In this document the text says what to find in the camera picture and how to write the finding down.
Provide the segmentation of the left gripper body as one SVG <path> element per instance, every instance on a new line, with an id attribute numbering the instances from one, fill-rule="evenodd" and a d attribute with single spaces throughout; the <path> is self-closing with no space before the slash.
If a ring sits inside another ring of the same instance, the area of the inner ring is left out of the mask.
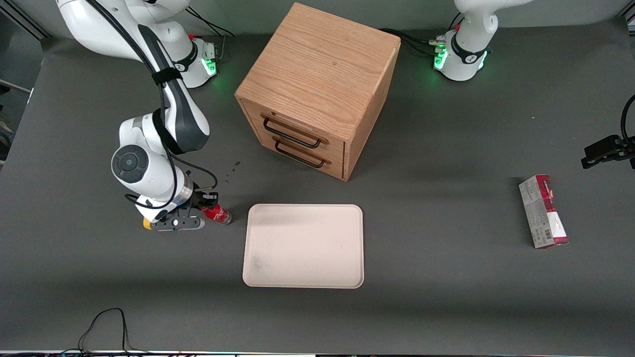
<path id="1" fill-rule="evenodd" d="M 635 138 L 628 138 L 624 150 L 619 154 L 618 161 L 628 160 L 631 168 L 635 169 Z"/>

